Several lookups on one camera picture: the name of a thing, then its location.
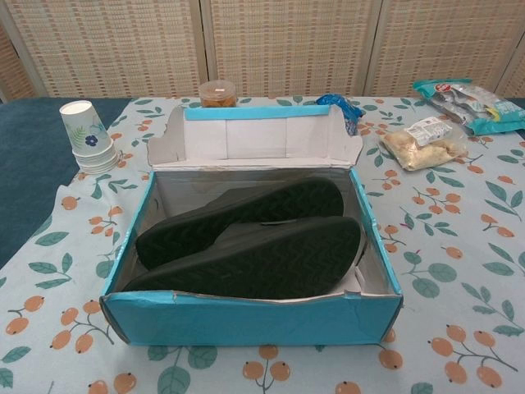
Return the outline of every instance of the jar of food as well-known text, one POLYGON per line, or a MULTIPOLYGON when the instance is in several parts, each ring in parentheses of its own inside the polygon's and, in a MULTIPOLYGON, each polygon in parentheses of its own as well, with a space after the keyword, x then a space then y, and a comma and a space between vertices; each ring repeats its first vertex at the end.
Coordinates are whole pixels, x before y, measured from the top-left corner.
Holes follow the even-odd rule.
POLYGON ((235 85, 228 80, 210 80, 199 86, 200 103, 204 108, 234 107, 235 85))

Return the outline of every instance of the snack bag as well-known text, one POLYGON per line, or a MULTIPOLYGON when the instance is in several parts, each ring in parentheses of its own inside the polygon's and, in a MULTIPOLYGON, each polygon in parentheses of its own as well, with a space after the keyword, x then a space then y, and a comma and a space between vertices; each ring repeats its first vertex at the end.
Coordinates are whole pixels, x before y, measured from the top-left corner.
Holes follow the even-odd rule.
POLYGON ((453 121, 471 129, 474 135, 525 128, 525 109, 471 82, 468 78, 419 80, 413 87, 453 121))
POLYGON ((465 133, 436 117, 428 117, 408 129, 381 136, 402 168, 409 171, 439 166, 467 152, 465 133))

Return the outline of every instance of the paper cup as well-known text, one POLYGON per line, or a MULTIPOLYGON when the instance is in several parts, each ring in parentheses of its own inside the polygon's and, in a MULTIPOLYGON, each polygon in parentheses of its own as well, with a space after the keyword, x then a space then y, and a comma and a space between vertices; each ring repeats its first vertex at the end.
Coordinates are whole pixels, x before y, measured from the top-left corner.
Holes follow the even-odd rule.
POLYGON ((75 155, 93 156, 105 151, 112 144, 112 139, 107 135, 106 128, 90 101, 80 100, 65 104, 60 108, 60 114, 75 155))

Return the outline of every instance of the tablecloth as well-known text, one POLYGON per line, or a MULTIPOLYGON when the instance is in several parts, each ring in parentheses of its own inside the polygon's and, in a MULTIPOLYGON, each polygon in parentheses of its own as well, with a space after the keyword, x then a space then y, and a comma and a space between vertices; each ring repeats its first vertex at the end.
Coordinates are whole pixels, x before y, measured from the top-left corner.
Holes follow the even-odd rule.
MULTIPOLYGON (((404 291, 371 346, 128 346, 97 299, 149 178, 146 144, 176 106, 132 100, 109 128, 118 167, 79 173, 0 271, 0 392, 516 393, 525 383, 525 142, 471 138, 468 155, 405 172, 379 143, 439 114, 414 98, 352 98, 366 114, 357 169, 404 291)), ((241 98, 239 105, 313 98, 241 98)))

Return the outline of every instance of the shoe box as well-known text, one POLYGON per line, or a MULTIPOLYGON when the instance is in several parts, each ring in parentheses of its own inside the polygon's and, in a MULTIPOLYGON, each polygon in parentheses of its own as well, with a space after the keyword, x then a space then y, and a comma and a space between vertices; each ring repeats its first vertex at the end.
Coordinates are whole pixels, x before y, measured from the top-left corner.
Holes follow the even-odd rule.
POLYGON ((347 134, 336 106, 174 109, 164 136, 148 143, 148 189, 100 297, 119 337, 142 346, 379 343, 403 294, 354 169, 362 147, 360 136, 347 134), (344 215, 358 220, 365 235, 362 256, 325 295, 255 300, 177 289, 122 291, 145 272, 135 239, 154 224, 229 189, 307 176, 338 185, 344 215))

